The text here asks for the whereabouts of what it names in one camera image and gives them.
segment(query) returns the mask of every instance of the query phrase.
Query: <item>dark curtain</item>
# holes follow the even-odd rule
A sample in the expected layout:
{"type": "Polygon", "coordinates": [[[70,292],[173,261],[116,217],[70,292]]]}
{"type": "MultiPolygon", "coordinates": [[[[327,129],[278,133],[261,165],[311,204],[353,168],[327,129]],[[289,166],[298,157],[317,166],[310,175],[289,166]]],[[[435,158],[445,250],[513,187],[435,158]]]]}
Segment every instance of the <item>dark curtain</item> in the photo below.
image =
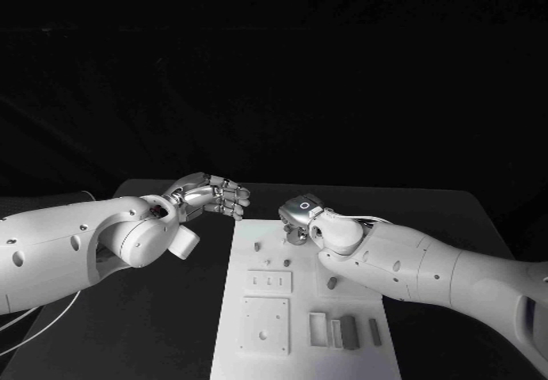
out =
{"type": "Polygon", "coordinates": [[[197,171],[464,190],[519,249],[545,213],[540,35],[239,25],[2,29],[2,196],[197,171]]]}

